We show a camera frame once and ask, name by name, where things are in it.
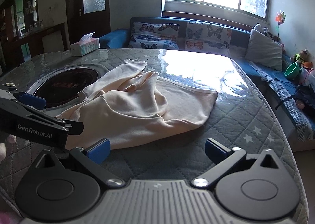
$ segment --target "door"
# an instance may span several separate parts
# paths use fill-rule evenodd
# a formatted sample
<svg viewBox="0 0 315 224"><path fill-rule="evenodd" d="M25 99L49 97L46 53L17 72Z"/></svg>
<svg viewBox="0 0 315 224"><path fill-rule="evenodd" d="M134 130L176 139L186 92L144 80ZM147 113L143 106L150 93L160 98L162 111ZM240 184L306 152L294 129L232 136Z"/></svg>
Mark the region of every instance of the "door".
<svg viewBox="0 0 315 224"><path fill-rule="evenodd" d="M70 44L91 32L110 33L109 0L66 0L66 8Z"/></svg>

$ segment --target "blue couch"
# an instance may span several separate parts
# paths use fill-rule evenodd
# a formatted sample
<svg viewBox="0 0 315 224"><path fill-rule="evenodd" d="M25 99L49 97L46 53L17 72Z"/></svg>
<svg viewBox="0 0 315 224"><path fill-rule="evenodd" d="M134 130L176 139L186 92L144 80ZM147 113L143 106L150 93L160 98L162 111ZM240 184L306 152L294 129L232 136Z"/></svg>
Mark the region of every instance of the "blue couch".
<svg viewBox="0 0 315 224"><path fill-rule="evenodd" d="M106 34L100 38L101 49L119 49L127 48L130 39L131 25L134 22L144 22L150 24L165 24L173 23L179 25L178 38L179 40L185 40L187 22L200 22L200 20L187 20L176 18L131 18L130 26L128 29L117 29L109 34ZM231 45L247 48L250 37L250 32L230 27L233 30L231 37ZM185 44L179 43L180 50L185 50Z"/></svg>
<svg viewBox="0 0 315 224"><path fill-rule="evenodd" d="M185 50L185 36L186 36L186 27L187 22L200 22L200 20L187 20L187 19L177 19L177 18L147 18L147 17L138 17L131 18L130 27L128 29L118 29L109 34L106 34L100 38L100 47L103 49L109 48L127 48L130 39L131 26L134 22L143 22L151 24L165 24L173 23L180 26L178 33L177 44L180 50ZM279 86L283 86L287 89L288 93L293 94L296 88L296 85L290 83L284 77L284 71L290 64L289 57L283 54L282 57L282 72L275 71L271 68L264 67L262 65L256 64L253 66L251 63L246 61L245 54L248 47L250 32L240 30L237 28L229 27L233 30L231 43L230 43L230 53L231 57L237 64L245 71L248 77L254 82L258 87L260 92L264 95L268 101L270 107L277 116L285 135L288 141L291 144L293 151L305 150L301 143L297 143L297 126L295 120L292 119L291 114L289 113L287 107L282 105L275 110L275 107L280 102L280 97L277 95L274 89L270 87L270 81L277 81ZM315 149L315 143L312 146L307 145L307 149Z"/></svg>

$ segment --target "gray pillow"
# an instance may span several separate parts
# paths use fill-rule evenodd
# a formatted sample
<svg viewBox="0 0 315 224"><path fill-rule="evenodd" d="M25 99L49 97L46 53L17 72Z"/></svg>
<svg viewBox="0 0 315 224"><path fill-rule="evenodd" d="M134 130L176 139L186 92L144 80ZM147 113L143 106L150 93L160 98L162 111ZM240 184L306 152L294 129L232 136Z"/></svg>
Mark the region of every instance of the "gray pillow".
<svg viewBox="0 0 315 224"><path fill-rule="evenodd" d="M264 34L252 29L245 59L282 71L282 48Z"/></svg>

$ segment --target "tissue box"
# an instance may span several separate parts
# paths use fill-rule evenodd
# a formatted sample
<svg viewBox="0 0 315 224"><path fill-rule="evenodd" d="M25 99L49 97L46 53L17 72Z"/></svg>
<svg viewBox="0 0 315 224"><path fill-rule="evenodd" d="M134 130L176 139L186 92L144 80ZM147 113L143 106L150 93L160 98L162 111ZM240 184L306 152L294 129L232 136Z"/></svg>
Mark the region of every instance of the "tissue box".
<svg viewBox="0 0 315 224"><path fill-rule="evenodd" d="M93 50L100 48L100 40L98 38L92 38L92 34L87 34L81 38L80 41L71 44L71 53L73 56L83 56Z"/></svg>

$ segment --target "butterfly print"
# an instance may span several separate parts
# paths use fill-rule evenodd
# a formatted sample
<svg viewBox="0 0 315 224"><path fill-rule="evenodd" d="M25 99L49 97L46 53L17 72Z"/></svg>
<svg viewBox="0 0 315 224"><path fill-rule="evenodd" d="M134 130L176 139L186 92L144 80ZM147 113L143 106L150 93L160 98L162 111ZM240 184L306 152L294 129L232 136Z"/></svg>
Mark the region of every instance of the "butterfly print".
<svg viewBox="0 0 315 224"><path fill-rule="evenodd" d="M187 38L199 40L202 33L202 28L198 29L195 33L190 28L187 28Z"/></svg>
<svg viewBox="0 0 315 224"><path fill-rule="evenodd" d="M161 27L158 30L163 31L169 27L174 29L175 31L179 31L179 28L178 28L179 25L177 25L177 24L163 24L163 25L161 25Z"/></svg>
<svg viewBox="0 0 315 224"><path fill-rule="evenodd" d="M169 41L169 40L164 41L163 49L168 49L170 46L173 46L174 48L178 49L176 42Z"/></svg>
<svg viewBox="0 0 315 224"><path fill-rule="evenodd" d="M140 31L148 31L154 33L154 26L150 24L143 24L140 29Z"/></svg>
<svg viewBox="0 0 315 224"><path fill-rule="evenodd" d="M188 22L188 24L203 24L203 23L199 23L199 22Z"/></svg>
<svg viewBox="0 0 315 224"><path fill-rule="evenodd" d="M208 37L211 37L213 35L216 35L217 38L219 40L221 40L221 33L223 31L223 27L219 27L217 30L213 30L212 26L210 26L209 24L207 25L207 28L208 28Z"/></svg>
<svg viewBox="0 0 315 224"><path fill-rule="evenodd" d="M136 39L134 38L134 35L131 35L131 36L130 36L130 41L131 41L131 42L136 42Z"/></svg>
<svg viewBox="0 0 315 224"><path fill-rule="evenodd" d="M150 45L146 45L144 43L141 43L140 44L140 47L142 49L157 49L157 44L152 44L151 46Z"/></svg>
<svg viewBox="0 0 315 224"><path fill-rule="evenodd" d="M165 39L167 39L167 40L172 40L172 41L176 41L176 36L175 35L164 35L164 34L162 34L161 35L161 39L162 40L165 40Z"/></svg>
<svg viewBox="0 0 315 224"><path fill-rule="evenodd" d="M227 28L227 37L231 38L232 36L232 29Z"/></svg>
<svg viewBox="0 0 315 224"><path fill-rule="evenodd" d="M193 47L194 47L194 49L196 49L196 47L198 49L203 49L204 48L203 44L204 44L203 42L196 42L196 43L194 43L194 42L186 42L186 45L187 45L188 49L192 49Z"/></svg>
<svg viewBox="0 0 315 224"><path fill-rule="evenodd" d="M204 41L204 43L208 44L210 47L216 47L218 49L229 49L230 45L228 42L210 42L210 41Z"/></svg>
<svg viewBox="0 0 315 224"><path fill-rule="evenodd" d="M160 39L157 37L154 37L153 35L145 35L145 34L140 34L139 36L136 37L137 39L145 39L148 41L159 41Z"/></svg>

